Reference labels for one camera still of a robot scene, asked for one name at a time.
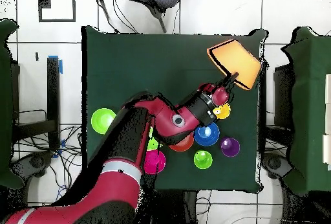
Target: blue ball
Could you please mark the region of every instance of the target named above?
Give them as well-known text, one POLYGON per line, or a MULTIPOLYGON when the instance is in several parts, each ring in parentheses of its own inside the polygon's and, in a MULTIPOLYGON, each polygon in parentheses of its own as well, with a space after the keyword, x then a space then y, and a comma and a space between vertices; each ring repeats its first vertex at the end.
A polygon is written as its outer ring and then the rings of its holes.
POLYGON ((195 141, 204 147, 214 145, 220 137, 219 127, 215 123, 211 123, 209 126, 199 126, 194 131, 195 141))

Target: table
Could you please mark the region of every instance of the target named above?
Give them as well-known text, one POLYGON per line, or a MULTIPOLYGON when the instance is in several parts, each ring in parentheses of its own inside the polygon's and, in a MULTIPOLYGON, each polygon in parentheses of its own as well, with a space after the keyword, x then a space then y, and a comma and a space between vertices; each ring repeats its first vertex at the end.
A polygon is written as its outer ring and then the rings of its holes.
POLYGON ((331 73, 331 38, 312 34, 308 27, 296 30, 283 48, 293 60, 292 89, 294 140, 290 161, 295 167, 284 182, 295 194, 330 191, 331 172, 323 163, 325 133, 325 74, 331 73))
MULTIPOLYGON (((216 82, 223 77, 209 59, 207 48, 236 39, 259 58, 265 37, 266 31, 262 29, 249 36, 203 36, 104 34, 86 27, 86 43, 83 44, 87 48, 89 160, 103 137, 91 126, 91 116, 97 109, 108 107, 117 112, 130 96, 143 90, 159 91, 176 104, 201 83, 216 82)), ((220 139, 234 137, 240 142, 238 156, 225 157, 218 144, 203 148, 195 142, 186 152, 162 146, 166 166, 156 179, 156 189, 258 192, 260 186, 255 181, 258 89, 254 86, 251 91, 245 91, 235 87, 233 93, 231 114, 217 125, 220 139), (200 149, 213 156, 213 164, 207 170, 199 170, 193 163, 193 154, 200 149)))

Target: blue tape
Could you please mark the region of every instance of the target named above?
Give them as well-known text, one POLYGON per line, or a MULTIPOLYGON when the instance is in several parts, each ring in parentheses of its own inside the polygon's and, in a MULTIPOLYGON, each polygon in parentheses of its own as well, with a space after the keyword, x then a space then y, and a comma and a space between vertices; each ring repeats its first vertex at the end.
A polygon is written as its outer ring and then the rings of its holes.
POLYGON ((53 159, 57 159, 59 155, 61 155, 63 150, 58 150, 55 155, 53 155, 53 159))
MULTIPOLYGON (((59 56, 48 56, 48 58, 57 58, 57 59, 59 59, 59 56)), ((59 73, 63 74, 63 62, 62 62, 62 60, 59 60, 59 73)))
POLYGON ((62 60, 59 60, 59 73, 63 74, 62 60))

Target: yellow ball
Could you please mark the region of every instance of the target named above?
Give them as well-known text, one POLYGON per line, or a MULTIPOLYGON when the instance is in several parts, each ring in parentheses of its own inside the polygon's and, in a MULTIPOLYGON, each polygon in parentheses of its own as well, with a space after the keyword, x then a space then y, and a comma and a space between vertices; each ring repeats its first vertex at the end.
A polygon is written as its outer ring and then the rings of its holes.
POLYGON ((225 103, 224 105, 221 105, 219 107, 216 107, 213 110, 214 115, 218 118, 218 119, 225 119, 230 115, 231 112, 231 108, 230 105, 228 103, 225 103))

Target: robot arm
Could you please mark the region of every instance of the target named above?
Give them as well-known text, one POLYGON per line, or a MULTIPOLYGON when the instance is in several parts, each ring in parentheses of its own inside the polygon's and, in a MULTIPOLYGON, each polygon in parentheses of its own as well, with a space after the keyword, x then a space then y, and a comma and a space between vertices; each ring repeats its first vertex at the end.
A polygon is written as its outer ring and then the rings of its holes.
MULTIPOLYGON (((124 104, 96 150, 89 164, 96 182, 82 200, 26 208, 8 215, 5 224, 133 224, 150 127, 162 144, 174 145, 199 125, 210 125, 217 119, 213 109, 228 101, 226 81, 201 85, 176 107, 161 95, 135 96, 124 104)), ((79 190, 85 176, 80 174, 73 190, 79 190)))

